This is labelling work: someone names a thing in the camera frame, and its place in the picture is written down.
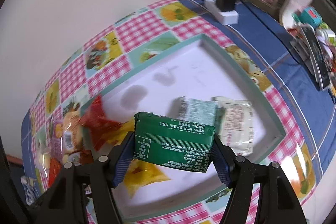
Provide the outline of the red candy-wrap snack pack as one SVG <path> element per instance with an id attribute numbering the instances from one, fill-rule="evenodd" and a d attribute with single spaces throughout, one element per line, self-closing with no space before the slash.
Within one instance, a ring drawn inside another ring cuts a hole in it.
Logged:
<path id="1" fill-rule="evenodd" d="M 89 130 L 95 151 L 105 144 L 107 135 L 118 130 L 121 123 L 108 119 L 102 106 L 101 95 L 97 95 L 80 118 L 80 124 Z"/>

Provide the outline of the beige orange-print snack pack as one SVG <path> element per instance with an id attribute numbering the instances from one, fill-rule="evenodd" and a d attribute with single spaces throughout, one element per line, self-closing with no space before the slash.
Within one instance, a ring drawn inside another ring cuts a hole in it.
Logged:
<path id="1" fill-rule="evenodd" d="M 84 149 L 83 131 L 80 124 L 79 111 L 68 112 L 63 119 L 62 161 L 65 163 L 68 156 Z"/>

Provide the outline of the black remote on stand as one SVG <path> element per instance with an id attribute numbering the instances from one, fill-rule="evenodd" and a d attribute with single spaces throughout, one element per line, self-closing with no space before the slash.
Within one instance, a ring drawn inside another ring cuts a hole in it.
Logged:
<path id="1" fill-rule="evenodd" d="M 315 30 L 311 25 L 303 24 L 299 26 L 299 33 L 301 35 L 301 47 L 311 62 L 315 80 L 321 90 L 326 90 L 330 86 L 329 71 L 321 46 L 315 36 Z"/>

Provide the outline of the round white cake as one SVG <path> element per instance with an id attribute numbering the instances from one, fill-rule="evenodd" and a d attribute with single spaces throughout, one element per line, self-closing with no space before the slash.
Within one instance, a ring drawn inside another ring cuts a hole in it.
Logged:
<path id="1" fill-rule="evenodd" d="M 37 152 L 37 168 L 46 176 L 49 174 L 51 163 L 51 156 L 49 152 L 38 151 Z"/>

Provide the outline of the yellow bread snack pack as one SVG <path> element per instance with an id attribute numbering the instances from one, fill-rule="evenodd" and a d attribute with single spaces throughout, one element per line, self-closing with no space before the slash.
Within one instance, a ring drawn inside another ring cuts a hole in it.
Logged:
<path id="1" fill-rule="evenodd" d="M 129 131 L 134 131 L 135 121 L 131 118 L 125 123 L 121 124 L 121 127 L 117 130 L 110 131 L 104 136 L 106 142 L 112 146 L 116 146 L 122 143 Z M 133 198 L 135 193 L 144 186 L 153 184 L 156 182 L 169 181 L 170 178 L 165 175 L 155 164 L 133 159 L 123 179 L 123 184 L 127 189 L 127 193 L 130 198 Z"/>

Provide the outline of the pink checkered tablecloth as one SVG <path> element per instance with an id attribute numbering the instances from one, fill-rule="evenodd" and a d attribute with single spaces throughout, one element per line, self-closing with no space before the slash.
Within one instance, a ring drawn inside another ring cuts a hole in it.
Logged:
<path id="1" fill-rule="evenodd" d="M 278 91 L 278 77 L 266 65 L 236 27 L 216 27 L 212 16 L 177 0 L 149 5 L 85 43 L 47 81 L 22 127 L 30 134 L 25 171 L 37 177 L 38 192 L 47 189 L 47 173 L 37 164 L 39 148 L 49 143 L 50 121 L 72 108 L 84 112 L 97 95 L 106 115 L 120 122 L 139 111 L 174 117 L 180 97 L 227 97 L 252 105 L 249 160 L 279 162 L 304 204 L 315 189 L 313 165 L 285 101 L 291 94 Z"/>

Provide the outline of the light teal barcode snack pack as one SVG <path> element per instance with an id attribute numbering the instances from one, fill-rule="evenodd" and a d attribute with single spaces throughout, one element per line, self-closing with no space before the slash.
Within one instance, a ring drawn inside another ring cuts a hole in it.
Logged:
<path id="1" fill-rule="evenodd" d="M 214 126 L 217 108 L 217 103 L 214 101 L 180 97 L 178 119 Z"/>

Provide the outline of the purple swiss roll pack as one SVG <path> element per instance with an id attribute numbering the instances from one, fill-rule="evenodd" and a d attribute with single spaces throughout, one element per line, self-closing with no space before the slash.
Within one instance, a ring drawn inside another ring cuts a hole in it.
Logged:
<path id="1" fill-rule="evenodd" d="M 51 156 L 59 162 L 63 158 L 63 121 L 55 120 L 50 125 Z"/>

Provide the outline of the white cream snack pack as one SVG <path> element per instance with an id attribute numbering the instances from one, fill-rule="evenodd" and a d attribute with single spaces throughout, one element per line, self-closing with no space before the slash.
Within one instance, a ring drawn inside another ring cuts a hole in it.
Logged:
<path id="1" fill-rule="evenodd" d="M 218 137 L 223 145 L 232 148 L 236 155 L 248 156 L 253 152 L 252 104 L 246 100 L 214 97 L 218 110 Z"/>

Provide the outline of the orange-red patterned wafer pack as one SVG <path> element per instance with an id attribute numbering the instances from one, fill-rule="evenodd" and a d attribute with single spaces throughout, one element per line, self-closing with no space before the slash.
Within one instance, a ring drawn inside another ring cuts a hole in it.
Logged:
<path id="1" fill-rule="evenodd" d="M 52 184 L 54 183 L 61 168 L 62 168 L 62 165 L 60 164 L 60 162 L 54 157 L 51 157 L 50 168 L 49 168 L 49 187 L 51 187 Z"/>

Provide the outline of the crumpled blue white wrapper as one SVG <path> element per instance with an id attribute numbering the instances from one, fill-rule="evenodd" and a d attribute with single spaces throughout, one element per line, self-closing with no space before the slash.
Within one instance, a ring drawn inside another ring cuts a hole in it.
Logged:
<path id="1" fill-rule="evenodd" d="M 25 199 L 28 206 L 32 205 L 39 197 L 38 191 L 34 186 L 34 179 L 22 176 L 20 178 L 23 190 L 25 191 Z"/>

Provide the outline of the blue plaid tablecloth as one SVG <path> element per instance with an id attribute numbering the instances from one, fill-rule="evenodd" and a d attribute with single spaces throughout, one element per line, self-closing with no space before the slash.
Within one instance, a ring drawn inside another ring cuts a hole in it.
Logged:
<path id="1" fill-rule="evenodd" d="M 84 51 L 108 34 L 116 34 L 122 42 L 122 54 L 143 42 L 163 34 L 167 23 L 154 13 L 177 0 L 160 0 L 112 23 L 88 40 L 47 81 L 22 122 L 22 157 L 26 176 L 35 180 L 39 193 L 47 186 L 46 177 L 34 164 L 35 132 L 47 124 L 45 96 L 55 82 L 60 84 L 60 98 L 65 101 L 85 86 L 90 93 L 100 91 L 135 66 L 125 60 L 122 65 L 108 65 L 96 75 L 84 70 Z M 271 101 L 280 112 L 286 129 L 285 139 L 270 154 L 273 159 L 294 155 L 295 145 L 308 149 L 307 169 L 312 182 L 301 183 L 300 199 L 306 201 L 315 192 L 335 154 L 335 104 L 327 91 L 318 90 L 313 76 L 290 46 L 290 34 L 270 15 L 250 3 L 239 3 L 239 22 L 225 27 L 201 4 L 201 0 L 181 0 L 183 5 L 199 16 L 199 29 L 216 41 L 233 42 L 242 49 L 272 83 Z"/>

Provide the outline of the dark green snack pack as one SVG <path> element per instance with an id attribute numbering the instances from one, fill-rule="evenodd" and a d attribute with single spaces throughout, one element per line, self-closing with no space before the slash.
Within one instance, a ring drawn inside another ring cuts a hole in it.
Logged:
<path id="1" fill-rule="evenodd" d="M 136 159 L 188 172 L 207 172 L 214 126 L 147 112 L 135 114 L 134 120 Z"/>

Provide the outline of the teal toy with red top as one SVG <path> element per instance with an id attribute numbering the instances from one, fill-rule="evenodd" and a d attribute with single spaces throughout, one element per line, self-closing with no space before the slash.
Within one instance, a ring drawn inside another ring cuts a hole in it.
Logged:
<path id="1" fill-rule="evenodd" d="M 318 28 L 322 23 L 322 16 L 311 6 L 295 12 L 292 16 L 296 23 L 308 24 L 314 29 Z"/>

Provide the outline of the red white label snack pack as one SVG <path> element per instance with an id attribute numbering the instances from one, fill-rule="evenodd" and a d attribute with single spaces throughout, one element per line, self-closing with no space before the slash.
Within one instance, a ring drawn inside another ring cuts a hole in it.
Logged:
<path id="1" fill-rule="evenodd" d="M 90 164 L 94 162 L 92 152 L 89 149 L 76 151 L 68 156 L 68 160 L 76 166 Z"/>

